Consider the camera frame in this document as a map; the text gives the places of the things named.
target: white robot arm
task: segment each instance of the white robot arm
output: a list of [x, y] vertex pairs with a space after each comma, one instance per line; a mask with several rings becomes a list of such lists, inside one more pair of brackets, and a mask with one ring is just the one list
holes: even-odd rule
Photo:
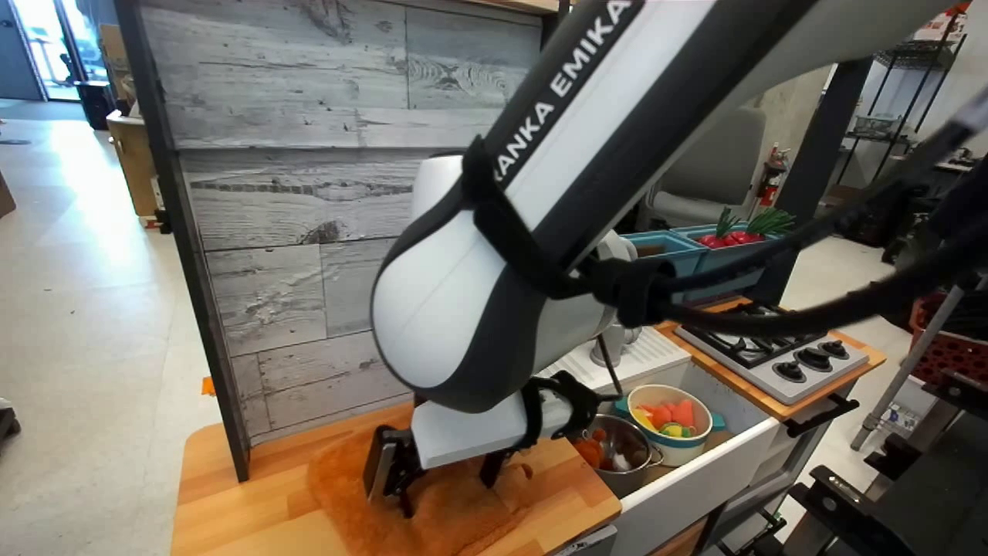
[[[771, 83], [903, 42], [950, 0], [582, 0], [466, 161], [430, 161], [387, 257], [372, 341], [425, 405], [423, 469], [531, 437], [521, 387], [610, 306], [582, 262], [690, 137]], [[539, 395], [539, 433], [579, 411]]]

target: kitchen counter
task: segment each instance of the kitchen counter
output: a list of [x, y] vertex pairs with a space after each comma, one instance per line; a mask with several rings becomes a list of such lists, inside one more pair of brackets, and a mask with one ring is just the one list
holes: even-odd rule
[[362, 473], [370, 433], [404, 428], [409, 405], [350, 416], [259, 445], [236, 486], [218, 428], [184, 445], [174, 554], [551, 554], [616, 517], [616, 499], [567, 441], [515, 456], [495, 489], [474, 465], [415, 486], [415, 518], [366, 503]]

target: food in bowl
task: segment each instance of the food in bowl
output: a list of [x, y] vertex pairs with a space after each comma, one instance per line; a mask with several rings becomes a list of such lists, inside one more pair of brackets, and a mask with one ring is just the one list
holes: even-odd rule
[[648, 441], [664, 451], [664, 467], [683, 467], [705, 451], [714, 430], [710, 407], [666, 383], [642, 383], [628, 395], [628, 411]]
[[690, 399], [654, 399], [630, 407], [635, 423], [669, 439], [705, 433], [705, 407]]
[[640, 428], [607, 415], [599, 415], [573, 447], [616, 499], [642, 489], [662, 461]]

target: gray wooden planks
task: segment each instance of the gray wooden planks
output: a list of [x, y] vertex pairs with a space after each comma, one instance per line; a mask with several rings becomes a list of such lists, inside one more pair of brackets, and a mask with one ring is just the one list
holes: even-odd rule
[[486, 134], [539, 22], [459, 0], [139, 0], [249, 441], [408, 399], [370, 282], [431, 148]]
[[423, 153], [187, 154], [208, 250], [394, 238], [409, 223]]
[[328, 333], [370, 332], [370, 284], [394, 241], [356, 241], [321, 247], [321, 289], [328, 301]]
[[408, 399], [408, 391], [383, 369], [370, 333], [270, 350], [256, 369], [270, 430]]
[[319, 244], [218, 250], [208, 272], [231, 356], [328, 338]]
[[144, 22], [178, 148], [459, 148], [539, 39], [377, 0], [148, 0]]
[[500, 110], [528, 76], [517, 63], [531, 63], [538, 51], [538, 18], [486, 22], [408, 9], [408, 101], [409, 110]]
[[211, 255], [226, 350], [246, 356], [366, 332], [370, 284], [389, 247], [391, 238]]

